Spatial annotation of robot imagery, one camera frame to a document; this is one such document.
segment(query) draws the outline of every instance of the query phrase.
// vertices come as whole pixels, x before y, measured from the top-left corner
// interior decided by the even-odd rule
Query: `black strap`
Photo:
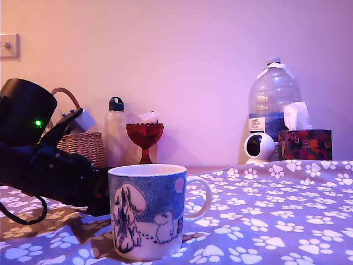
[[[40,222],[41,220],[43,220],[46,217],[48,209],[46,206],[46,202],[44,201],[44,199],[41,196],[34,196],[34,197],[36,197],[38,200],[40,200],[42,202],[42,206],[43,206],[43,212],[38,219],[31,220],[31,221],[25,221],[25,220],[21,219],[20,217],[17,217],[16,215],[10,213],[2,203],[0,203],[0,211],[2,211],[3,214],[6,215],[7,217],[9,217],[11,220],[13,220],[21,225],[37,224],[38,222]]]

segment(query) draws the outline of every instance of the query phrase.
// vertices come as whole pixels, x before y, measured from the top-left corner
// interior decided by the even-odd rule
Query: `white security camera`
[[[270,135],[262,132],[250,135],[244,143],[244,151],[249,157],[247,164],[270,161],[275,149],[275,142]]]

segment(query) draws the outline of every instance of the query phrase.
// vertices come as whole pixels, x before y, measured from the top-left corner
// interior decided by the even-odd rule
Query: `tissue box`
[[[332,160],[331,130],[280,131],[279,160]]]

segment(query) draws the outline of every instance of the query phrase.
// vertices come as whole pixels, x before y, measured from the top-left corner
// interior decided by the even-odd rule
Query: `pink dot on mug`
[[[184,180],[182,178],[179,178],[175,182],[175,191],[177,193],[182,193],[184,188]]]

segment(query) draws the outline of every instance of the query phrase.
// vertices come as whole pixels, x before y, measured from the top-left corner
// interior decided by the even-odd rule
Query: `mug handle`
[[[195,221],[200,220],[204,216],[204,214],[207,212],[207,210],[210,208],[211,203],[212,203],[212,192],[211,192],[211,187],[208,184],[208,182],[205,181],[201,177],[189,176],[186,178],[186,185],[188,185],[189,183],[194,182],[194,181],[201,182],[204,185],[204,188],[206,190],[206,200],[205,200],[205,203],[202,206],[201,210],[198,211],[197,213],[188,214],[188,215],[183,214],[184,221],[195,222]]]

